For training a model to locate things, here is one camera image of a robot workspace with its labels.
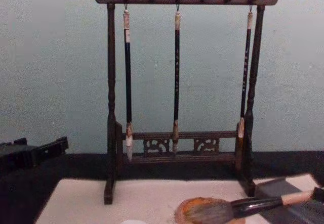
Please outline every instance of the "wooden post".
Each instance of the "wooden post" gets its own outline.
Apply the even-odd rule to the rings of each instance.
[[[245,113],[245,133],[244,133],[244,145],[243,145],[243,160],[242,160],[242,173],[244,178],[253,183],[252,176],[252,129],[253,129],[253,104],[255,96],[255,86],[258,76],[258,66],[260,57],[260,46],[261,46],[261,35],[262,35],[262,24],[263,14],[265,6],[257,7],[257,21],[255,26],[254,44],[252,51],[252,61],[250,68],[250,85],[248,93],[247,111]],[[254,189],[250,188],[248,195],[251,195]]]
[[[108,180],[105,187],[104,202],[111,204],[116,177],[116,135],[115,135],[115,4],[107,4],[108,11],[108,122],[107,122],[107,156]]]

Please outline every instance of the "brush rack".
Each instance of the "brush rack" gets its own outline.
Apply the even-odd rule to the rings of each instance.
[[[252,173],[252,130],[253,104],[258,75],[263,14],[266,6],[274,6],[278,0],[95,0],[107,4],[108,22],[108,124],[107,124],[107,157],[108,179],[104,191],[104,203],[112,204],[114,186],[118,177],[123,174],[123,167],[128,164],[176,164],[179,162],[217,162],[230,164],[241,186],[248,196],[254,196],[255,183]],[[170,152],[172,132],[135,132],[134,140],[143,140],[143,154],[134,154],[129,162],[123,153],[123,140],[126,136],[115,117],[115,5],[116,4],[156,4],[156,5],[233,5],[257,6],[257,19],[250,67],[249,92],[245,112],[245,127],[242,143],[238,138],[238,125],[233,131],[179,132],[179,139],[192,139],[193,151]],[[222,138],[235,138],[233,153],[219,152],[219,141]]]

